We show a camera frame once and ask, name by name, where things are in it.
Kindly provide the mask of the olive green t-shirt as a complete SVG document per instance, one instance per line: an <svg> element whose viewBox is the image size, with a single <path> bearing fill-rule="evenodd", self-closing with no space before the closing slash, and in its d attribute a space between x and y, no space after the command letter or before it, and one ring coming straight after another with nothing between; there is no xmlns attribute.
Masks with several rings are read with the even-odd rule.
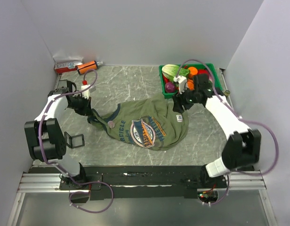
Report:
<svg viewBox="0 0 290 226"><path fill-rule="evenodd" d="M163 95L118 104L104 116L93 109L88 123L104 130L110 138L156 151L168 150L182 141L189 127L188 113L173 111L173 102ZM109 128L108 121L115 123Z"/></svg>

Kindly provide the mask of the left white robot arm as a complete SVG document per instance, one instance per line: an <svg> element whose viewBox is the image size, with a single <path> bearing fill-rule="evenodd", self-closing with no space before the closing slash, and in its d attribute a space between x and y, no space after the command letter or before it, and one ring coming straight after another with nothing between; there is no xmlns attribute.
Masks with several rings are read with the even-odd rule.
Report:
<svg viewBox="0 0 290 226"><path fill-rule="evenodd" d="M83 80L80 90L76 84L63 80L61 87L52 90L42 112L24 125L30 157L53 166L62 173L62 180L76 189L83 189L88 182L81 163L67 153L67 138L63 135L58 118L67 108L82 116L91 115L91 86Z"/></svg>

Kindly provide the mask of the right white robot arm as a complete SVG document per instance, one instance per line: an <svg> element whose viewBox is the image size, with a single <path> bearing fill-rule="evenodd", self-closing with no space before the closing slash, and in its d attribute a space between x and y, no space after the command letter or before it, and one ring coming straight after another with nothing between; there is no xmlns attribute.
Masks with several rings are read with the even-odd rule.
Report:
<svg viewBox="0 0 290 226"><path fill-rule="evenodd" d="M178 84L178 93L172 97L173 111L183 113L194 104L203 105L217 120L227 139L221 156L201 168L200 182L204 187L212 187L217 177L231 170L258 162L261 133L234 115L226 97L220 89L212 86L207 74L194 76L193 89L188 88L184 76L176 76L173 81Z"/></svg>

